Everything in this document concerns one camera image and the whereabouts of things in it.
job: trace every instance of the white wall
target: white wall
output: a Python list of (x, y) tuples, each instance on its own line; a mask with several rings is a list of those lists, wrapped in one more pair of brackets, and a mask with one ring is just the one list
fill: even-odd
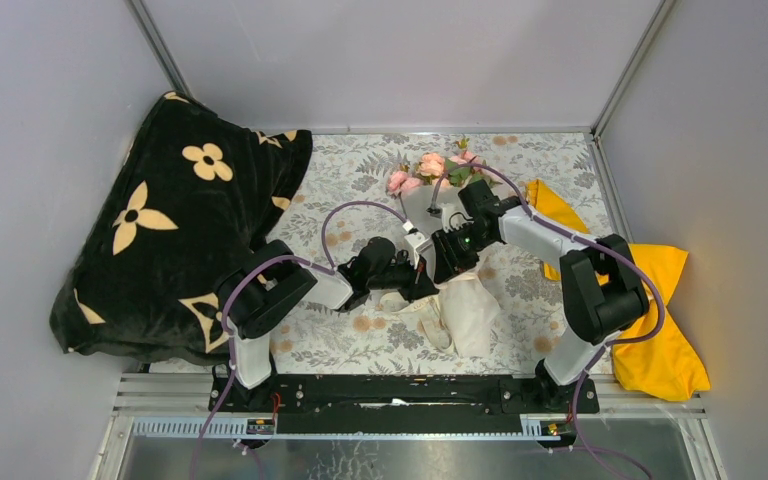
[(51, 302), (168, 88), (123, 1), (0, 1), (0, 480), (80, 479), (124, 362), (60, 353)]
[(257, 128), (591, 125), (658, 0), (147, 0), (194, 95)]
[(635, 240), (691, 252), (670, 310), (729, 478), (768, 478), (768, 0), (681, 2), (604, 142)]

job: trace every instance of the glass panel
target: glass panel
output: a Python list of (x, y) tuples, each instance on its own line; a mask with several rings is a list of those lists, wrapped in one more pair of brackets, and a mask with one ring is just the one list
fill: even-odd
[[(593, 446), (634, 457), (655, 478), (692, 479), (677, 425), (670, 420), (582, 420)], [(187, 480), (195, 439), (133, 438), (123, 480)], [(258, 449), (263, 465), (241, 455), (229, 440), (207, 440), (199, 480), (257, 479), (613, 479), (586, 452), (549, 455), (535, 442), (465, 440), (274, 440)], [(643, 478), (623, 461), (607, 461)]]

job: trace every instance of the floral tablecloth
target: floral tablecloth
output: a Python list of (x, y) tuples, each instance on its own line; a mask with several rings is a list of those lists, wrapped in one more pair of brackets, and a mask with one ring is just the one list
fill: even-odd
[[(334, 207), (350, 200), (382, 202), (389, 175), (422, 154), (457, 153), (460, 135), (320, 135), (304, 182), (273, 230), (293, 251), (327, 265), (319, 229)], [(600, 185), (582, 134), (470, 135), (470, 150), (524, 189), (539, 178), (564, 198), (595, 235), (611, 232)], [(510, 193), (507, 186), (494, 191)], [(353, 207), (331, 222), (327, 243), (337, 263), (347, 261), (371, 236), (400, 238), (399, 222), (376, 208)], [(435, 349), (418, 330), (383, 313), (380, 294), (363, 307), (338, 314), (302, 303), (272, 332), (271, 348), (282, 373), (316, 374), (530, 374), (566, 328), (561, 287), (543, 278), (540, 262), (514, 247), (493, 245), (482, 253), (479, 273), (502, 314), (491, 332), (488, 357), (461, 358)], [(153, 364), (152, 372), (203, 372), (181, 360)], [(594, 371), (610, 373), (606, 358)]]

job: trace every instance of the black pillow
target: black pillow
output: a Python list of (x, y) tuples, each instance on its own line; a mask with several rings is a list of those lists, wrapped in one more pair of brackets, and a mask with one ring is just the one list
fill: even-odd
[(265, 244), (311, 150), (309, 131), (267, 137), (164, 95), (55, 299), (50, 325), (63, 350), (225, 361), (213, 289)]

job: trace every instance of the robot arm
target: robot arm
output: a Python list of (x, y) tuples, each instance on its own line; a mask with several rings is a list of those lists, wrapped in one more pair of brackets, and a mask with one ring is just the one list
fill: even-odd
[[(568, 397), (570, 392), (565, 387), (579, 378), (605, 342), (616, 338), (648, 311), (649, 302), (640, 279), (613, 258), (546, 226), (557, 225), (554, 221), (539, 213), (526, 214), (518, 198), (500, 200), (485, 182), (470, 184), (458, 196), (471, 218), (456, 228), (434, 232), (430, 240), (410, 222), (406, 223), (408, 250), (397, 253), (392, 242), (376, 237), (357, 256), (340, 265), (337, 275), (287, 264), (272, 272), (280, 289), (266, 289), (259, 284), (246, 287), (244, 301), (236, 302), (231, 310), (232, 319), (247, 319), (240, 338), (234, 335), (232, 347), (237, 349), (237, 358), (246, 359), (246, 370), (237, 371), (241, 383), (253, 388), (269, 377), (271, 365), (266, 334), (300, 300), (344, 312), (363, 304), (374, 289), (398, 289), (406, 300), (416, 300), (437, 293), (435, 283), (443, 283), (474, 268), (479, 252), (501, 242), (531, 252), (561, 272), (568, 328), (558, 346), (538, 364), (535, 373), (543, 385), (541, 401), (548, 404)], [(618, 235), (602, 239), (578, 236), (631, 259), (628, 244)], [(420, 253), (432, 243), (435, 268), (429, 272)], [(267, 247), (274, 247), (275, 251), (256, 252), (250, 261), (252, 265), (289, 252), (281, 242), (272, 242)], [(217, 289), (220, 303), (224, 304), (227, 298), (223, 292), (239, 283), (237, 277), (246, 270), (252, 271), (252, 267), (244, 266), (220, 285)], [(601, 282), (597, 274), (603, 276)]]
[[(544, 377), (546, 396), (574, 383), (606, 342), (648, 311), (646, 292), (634, 272), (614, 258), (573, 242), (547, 226), (560, 226), (557, 222), (537, 212), (526, 214), (518, 198), (499, 200), (484, 182), (470, 184), (458, 195), (472, 218), (456, 229), (432, 235), (437, 255), (435, 283), (473, 268), (478, 252), (495, 242), (522, 248), (561, 272), (569, 328), (558, 346), (537, 366), (538, 378)], [(577, 236), (632, 259), (628, 244), (619, 235), (602, 239)], [(603, 277), (600, 283), (597, 274), (607, 279)]]

